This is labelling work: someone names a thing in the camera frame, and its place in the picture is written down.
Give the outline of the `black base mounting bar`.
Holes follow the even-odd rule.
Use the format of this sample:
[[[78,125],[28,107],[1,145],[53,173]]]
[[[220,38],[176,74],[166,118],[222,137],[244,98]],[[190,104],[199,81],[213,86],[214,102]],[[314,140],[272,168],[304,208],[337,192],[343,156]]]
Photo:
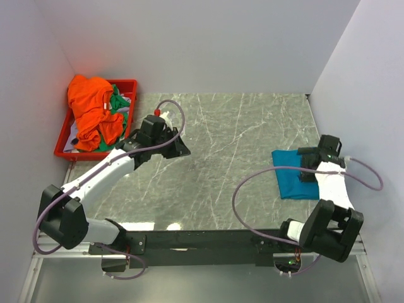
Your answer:
[[[254,264],[273,266],[275,254],[298,251],[297,245],[267,239],[250,230],[129,231],[114,248],[151,266]]]

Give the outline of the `orange t shirt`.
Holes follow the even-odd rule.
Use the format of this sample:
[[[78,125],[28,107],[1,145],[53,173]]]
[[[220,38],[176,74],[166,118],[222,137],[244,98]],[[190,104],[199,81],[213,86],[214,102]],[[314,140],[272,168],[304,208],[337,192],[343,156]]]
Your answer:
[[[113,92],[112,85],[100,77],[77,74],[72,79],[68,86],[68,106],[78,129],[77,150],[92,152],[101,141],[111,145],[121,136],[124,116],[109,109]]]

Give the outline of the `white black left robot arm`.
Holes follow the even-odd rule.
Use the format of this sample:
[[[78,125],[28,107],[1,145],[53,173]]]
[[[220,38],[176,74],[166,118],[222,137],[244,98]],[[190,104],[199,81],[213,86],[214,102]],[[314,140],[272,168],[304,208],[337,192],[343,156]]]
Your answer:
[[[126,246],[126,229],[111,219],[96,220],[86,213],[105,189],[159,154],[171,159],[190,155],[180,134],[162,116],[149,115],[141,127],[120,141],[96,166],[63,187],[49,186],[41,197],[36,228],[72,249],[84,241],[101,243],[109,252]]]

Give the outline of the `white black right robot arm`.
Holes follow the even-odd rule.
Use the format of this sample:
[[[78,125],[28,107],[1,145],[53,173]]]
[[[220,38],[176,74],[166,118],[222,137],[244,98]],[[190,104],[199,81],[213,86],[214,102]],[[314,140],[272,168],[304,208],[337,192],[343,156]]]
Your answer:
[[[290,252],[300,245],[340,263],[350,254],[364,216],[354,210],[344,176],[339,174],[345,170],[341,148],[339,138],[322,135],[317,147],[297,150],[300,167],[304,169],[297,174],[297,183],[317,185],[319,201],[306,222],[289,218],[281,224],[277,244],[282,251]],[[325,171],[337,174],[325,174]]]

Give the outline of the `red plastic bin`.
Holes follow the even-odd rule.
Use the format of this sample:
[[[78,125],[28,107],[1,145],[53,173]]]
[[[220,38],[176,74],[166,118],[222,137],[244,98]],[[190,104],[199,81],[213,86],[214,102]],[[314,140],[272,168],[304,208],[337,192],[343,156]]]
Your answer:
[[[128,112],[128,123],[127,128],[124,133],[124,137],[127,138],[131,132],[131,126],[134,117],[134,108],[136,105],[136,91],[138,82],[135,79],[120,79],[120,80],[108,80],[109,83],[116,85],[119,91],[125,96],[131,99],[131,105]],[[77,162],[77,161],[100,161],[103,160],[108,154],[106,152],[64,152],[64,147],[68,142],[68,138],[71,133],[71,126],[74,123],[73,111],[68,108],[66,111],[66,116],[61,127],[61,132],[59,134],[54,155],[63,158],[67,161]]]

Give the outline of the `green t shirt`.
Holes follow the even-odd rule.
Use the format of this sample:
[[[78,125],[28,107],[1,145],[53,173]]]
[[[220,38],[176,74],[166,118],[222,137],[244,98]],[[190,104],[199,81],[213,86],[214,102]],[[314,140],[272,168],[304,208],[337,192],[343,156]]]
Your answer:
[[[122,121],[122,133],[121,136],[116,139],[116,141],[110,145],[108,145],[104,137],[101,135],[101,141],[99,147],[95,150],[95,152],[108,152],[115,145],[120,141],[121,139],[124,138],[124,134],[126,132],[126,128],[128,125],[128,115],[129,115],[129,110],[130,110],[130,105],[131,105],[131,99],[129,97],[125,97],[123,94],[120,93],[118,87],[115,84],[112,84],[113,87],[113,93],[110,97],[110,104],[109,104],[109,109],[112,114],[119,113],[123,116],[123,121]]]

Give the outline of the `blue t shirt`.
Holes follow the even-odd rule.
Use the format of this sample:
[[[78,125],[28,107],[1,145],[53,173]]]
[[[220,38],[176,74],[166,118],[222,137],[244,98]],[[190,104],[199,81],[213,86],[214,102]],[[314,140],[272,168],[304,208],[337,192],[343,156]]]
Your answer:
[[[297,150],[274,150],[271,155],[274,166],[300,167]],[[319,200],[317,182],[301,182],[300,171],[277,169],[275,174],[281,199]]]

